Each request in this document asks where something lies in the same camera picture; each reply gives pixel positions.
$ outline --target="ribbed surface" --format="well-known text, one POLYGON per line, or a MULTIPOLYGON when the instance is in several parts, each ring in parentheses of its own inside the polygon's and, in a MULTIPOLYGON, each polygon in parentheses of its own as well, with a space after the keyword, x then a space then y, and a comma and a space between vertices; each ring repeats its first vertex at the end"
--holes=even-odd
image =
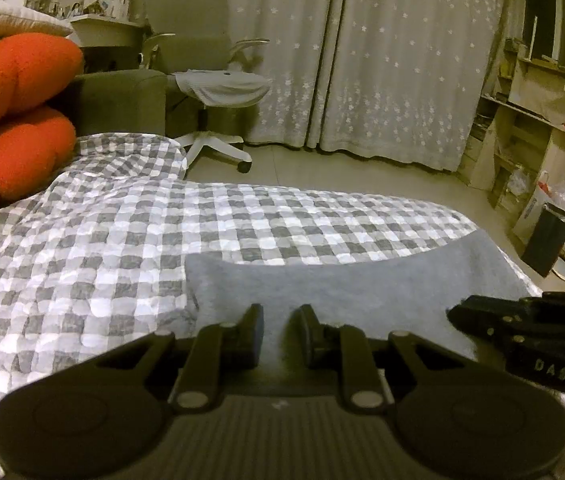
POLYGON ((382 420, 330 397, 227 397, 176 419, 145 460, 112 480, 439 480, 408 456, 382 420))

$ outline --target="seat cover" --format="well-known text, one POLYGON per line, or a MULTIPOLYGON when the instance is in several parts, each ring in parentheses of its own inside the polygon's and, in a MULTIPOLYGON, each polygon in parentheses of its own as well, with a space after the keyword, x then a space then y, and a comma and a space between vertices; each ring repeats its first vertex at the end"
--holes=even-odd
POLYGON ((245 108, 258 103, 271 83, 258 74, 233 70, 188 70, 172 74, 178 88, 210 107, 245 108))

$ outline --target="green sofa armrest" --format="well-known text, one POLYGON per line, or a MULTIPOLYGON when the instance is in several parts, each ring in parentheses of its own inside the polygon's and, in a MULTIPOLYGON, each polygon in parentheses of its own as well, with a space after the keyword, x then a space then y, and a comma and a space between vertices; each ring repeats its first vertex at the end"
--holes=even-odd
POLYGON ((167 78, 156 70, 118 70, 77 76, 48 104, 69 118, 76 134, 165 135, 167 78))

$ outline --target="orange cushion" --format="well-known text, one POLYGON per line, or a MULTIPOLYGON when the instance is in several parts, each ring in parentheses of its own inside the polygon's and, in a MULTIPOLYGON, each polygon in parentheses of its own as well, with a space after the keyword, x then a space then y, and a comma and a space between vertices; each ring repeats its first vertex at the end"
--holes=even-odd
POLYGON ((0 124, 0 199, 39 190, 71 159, 75 142, 71 122, 47 106, 0 124))
POLYGON ((66 38, 30 32, 0 40, 0 119, 54 97, 81 67, 79 47, 66 38))

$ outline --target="chair base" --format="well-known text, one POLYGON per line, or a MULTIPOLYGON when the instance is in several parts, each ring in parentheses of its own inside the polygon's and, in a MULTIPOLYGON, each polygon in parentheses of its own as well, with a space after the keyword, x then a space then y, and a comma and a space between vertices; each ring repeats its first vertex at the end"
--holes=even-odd
POLYGON ((176 140, 185 148, 191 146, 185 157, 187 169, 191 167, 204 146, 209 146, 223 155, 239 160, 238 170, 240 173, 246 173, 251 169, 251 155, 232 146, 232 144, 242 144, 244 142, 242 137, 217 134, 216 132, 192 132, 178 137, 176 140))

